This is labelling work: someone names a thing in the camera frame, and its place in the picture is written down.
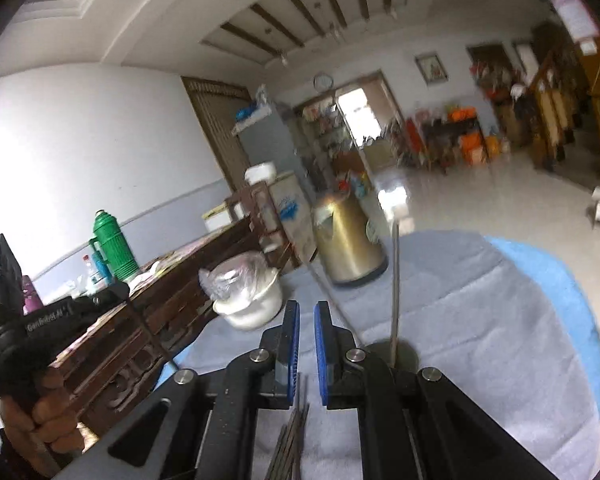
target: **orange box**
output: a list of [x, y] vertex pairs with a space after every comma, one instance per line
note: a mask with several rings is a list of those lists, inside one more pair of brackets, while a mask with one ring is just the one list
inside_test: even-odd
[[465, 119], [473, 119], [478, 116], [478, 112], [473, 107], [458, 108], [447, 114], [447, 117], [453, 123], [464, 121]]
[[462, 148], [464, 153], [482, 145], [480, 132], [473, 132], [472, 134], [460, 136], [458, 140], [460, 141], [460, 148]]
[[482, 146], [474, 148], [465, 153], [466, 161], [470, 166], [476, 166], [484, 162], [484, 148]]

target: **refrigerator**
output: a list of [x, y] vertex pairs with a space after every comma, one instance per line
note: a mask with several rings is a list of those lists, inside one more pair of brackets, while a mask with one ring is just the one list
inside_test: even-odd
[[278, 174], [292, 171], [310, 203], [324, 186], [314, 175], [318, 164], [310, 140], [298, 125], [302, 119], [284, 120], [275, 107], [266, 117], [247, 126], [238, 138], [252, 166], [273, 162]]

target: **green thermos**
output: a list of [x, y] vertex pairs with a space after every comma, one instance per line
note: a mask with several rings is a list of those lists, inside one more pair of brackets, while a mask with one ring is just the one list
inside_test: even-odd
[[126, 280], [138, 272], [138, 263], [115, 216], [102, 209], [98, 211], [93, 223], [93, 234], [95, 238], [89, 240], [89, 245], [94, 251], [97, 250], [95, 243], [100, 245], [100, 252], [105, 258], [104, 263], [111, 268], [117, 279]]

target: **framed picture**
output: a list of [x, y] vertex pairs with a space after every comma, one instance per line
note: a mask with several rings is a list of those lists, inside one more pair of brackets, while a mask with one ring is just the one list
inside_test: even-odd
[[416, 65], [427, 84], [449, 80], [445, 68], [442, 66], [440, 58], [435, 52], [416, 56]]

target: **hand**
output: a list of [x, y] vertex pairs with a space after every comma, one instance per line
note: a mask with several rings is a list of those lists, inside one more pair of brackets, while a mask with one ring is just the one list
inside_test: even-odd
[[37, 382], [45, 395], [38, 400], [32, 413], [27, 415], [10, 397], [0, 398], [0, 418], [4, 433], [13, 449], [43, 476], [52, 476], [41, 459], [35, 439], [50, 444], [57, 453], [84, 449], [84, 440], [78, 431], [78, 419], [69, 409], [69, 393], [63, 387], [62, 375], [48, 368]]

